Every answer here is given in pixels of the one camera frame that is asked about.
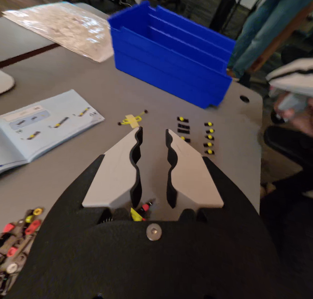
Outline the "person's right hand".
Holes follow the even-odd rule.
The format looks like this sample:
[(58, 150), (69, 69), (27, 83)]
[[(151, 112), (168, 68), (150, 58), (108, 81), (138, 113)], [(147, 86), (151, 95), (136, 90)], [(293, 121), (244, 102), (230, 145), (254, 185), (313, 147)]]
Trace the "person's right hand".
[(293, 109), (279, 110), (280, 102), (277, 100), (274, 104), (275, 112), (291, 123), (296, 129), (306, 134), (309, 137), (313, 137), (313, 98), (309, 98), (307, 107), (301, 113), (295, 113)]

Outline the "blue plastic bin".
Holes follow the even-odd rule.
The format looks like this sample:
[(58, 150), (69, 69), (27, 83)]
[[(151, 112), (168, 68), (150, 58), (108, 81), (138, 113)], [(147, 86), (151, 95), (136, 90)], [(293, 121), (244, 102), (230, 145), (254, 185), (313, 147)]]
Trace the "blue plastic bin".
[(108, 22), (118, 70), (202, 109), (223, 101), (233, 39), (148, 1)]

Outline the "white rounded stand base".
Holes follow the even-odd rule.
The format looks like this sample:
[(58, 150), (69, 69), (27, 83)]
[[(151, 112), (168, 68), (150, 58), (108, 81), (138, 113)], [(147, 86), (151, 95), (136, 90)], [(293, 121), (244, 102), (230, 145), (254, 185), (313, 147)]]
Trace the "white rounded stand base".
[(3, 94), (15, 86), (15, 80), (10, 75), (0, 70), (0, 94)]

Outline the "yellow red lego model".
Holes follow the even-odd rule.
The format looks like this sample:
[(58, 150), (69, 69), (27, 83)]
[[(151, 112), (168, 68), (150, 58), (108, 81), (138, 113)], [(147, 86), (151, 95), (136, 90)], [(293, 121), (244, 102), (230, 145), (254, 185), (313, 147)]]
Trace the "yellow red lego model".
[(156, 199), (151, 199), (143, 203), (136, 210), (131, 208), (130, 215), (133, 221), (135, 222), (144, 222), (151, 215), (151, 207), (154, 205)]

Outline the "lego instruction booklet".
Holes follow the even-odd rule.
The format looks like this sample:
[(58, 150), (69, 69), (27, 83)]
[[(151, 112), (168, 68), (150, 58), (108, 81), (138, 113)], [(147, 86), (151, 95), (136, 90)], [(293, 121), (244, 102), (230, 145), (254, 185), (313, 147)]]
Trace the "lego instruction booklet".
[(0, 173), (31, 163), (105, 118), (75, 90), (0, 116)]

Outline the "black post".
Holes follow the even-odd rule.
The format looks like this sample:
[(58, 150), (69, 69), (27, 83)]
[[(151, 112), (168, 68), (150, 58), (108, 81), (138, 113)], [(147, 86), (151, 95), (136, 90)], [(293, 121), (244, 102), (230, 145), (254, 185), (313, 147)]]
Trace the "black post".
[(222, 29), (235, 2), (236, 0), (221, 0), (209, 25), (211, 30), (219, 32)]

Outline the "pile of loose lego pieces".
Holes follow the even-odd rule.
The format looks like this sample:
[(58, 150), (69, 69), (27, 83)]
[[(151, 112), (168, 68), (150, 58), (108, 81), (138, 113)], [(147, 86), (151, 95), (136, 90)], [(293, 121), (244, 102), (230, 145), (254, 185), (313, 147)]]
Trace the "pile of loose lego pieces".
[(23, 269), (44, 211), (44, 207), (29, 209), (24, 217), (3, 228), (0, 235), (0, 298), (7, 295)]

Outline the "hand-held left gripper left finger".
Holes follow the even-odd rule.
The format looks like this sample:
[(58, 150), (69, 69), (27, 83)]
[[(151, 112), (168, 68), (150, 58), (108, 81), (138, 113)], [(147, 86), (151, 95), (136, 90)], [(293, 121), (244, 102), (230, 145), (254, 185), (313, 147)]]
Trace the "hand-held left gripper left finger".
[(137, 127), (104, 153), (85, 195), (85, 208), (136, 208), (142, 197), (137, 162), (141, 157), (143, 128)]

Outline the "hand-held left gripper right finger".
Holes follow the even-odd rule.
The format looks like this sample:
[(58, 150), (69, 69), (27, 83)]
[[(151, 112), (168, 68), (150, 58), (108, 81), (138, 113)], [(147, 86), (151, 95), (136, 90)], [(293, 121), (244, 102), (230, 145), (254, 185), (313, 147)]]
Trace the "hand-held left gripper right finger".
[(166, 198), (172, 209), (222, 208), (224, 201), (203, 157), (172, 130), (166, 130), (167, 178)]

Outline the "person's dark clothing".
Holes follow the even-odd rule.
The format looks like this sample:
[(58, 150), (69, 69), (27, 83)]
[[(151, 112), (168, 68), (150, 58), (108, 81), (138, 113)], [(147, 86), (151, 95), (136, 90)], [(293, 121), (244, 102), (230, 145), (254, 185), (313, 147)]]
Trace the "person's dark clothing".
[(312, 298), (313, 200), (304, 195), (313, 189), (312, 137), (299, 131), (269, 126), (265, 144), (302, 167), (285, 179), (267, 185), (260, 201), (262, 218), (280, 259), (285, 298)]

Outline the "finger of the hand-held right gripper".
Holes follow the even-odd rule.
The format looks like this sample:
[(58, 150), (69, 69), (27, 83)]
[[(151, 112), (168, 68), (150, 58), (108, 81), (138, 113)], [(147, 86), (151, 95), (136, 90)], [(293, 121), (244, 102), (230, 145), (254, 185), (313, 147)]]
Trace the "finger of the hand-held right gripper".
[(287, 73), (278, 77), (270, 78), (268, 83), (273, 88), (273, 93), (290, 92), (313, 96), (313, 76), (299, 72)]
[(290, 74), (312, 74), (313, 71), (313, 58), (300, 58), (296, 59), (286, 65), (283, 65), (266, 76), (266, 80), (281, 78)]

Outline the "clear plastic bag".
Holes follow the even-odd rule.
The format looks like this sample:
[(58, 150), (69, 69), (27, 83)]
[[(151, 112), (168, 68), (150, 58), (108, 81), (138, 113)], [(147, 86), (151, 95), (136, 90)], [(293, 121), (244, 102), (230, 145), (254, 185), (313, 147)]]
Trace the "clear plastic bag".
[(114, 55), (109, 15), (87, 5), (68, 2), (8, 10), (4, 17), (13, 23), (95, 62)]

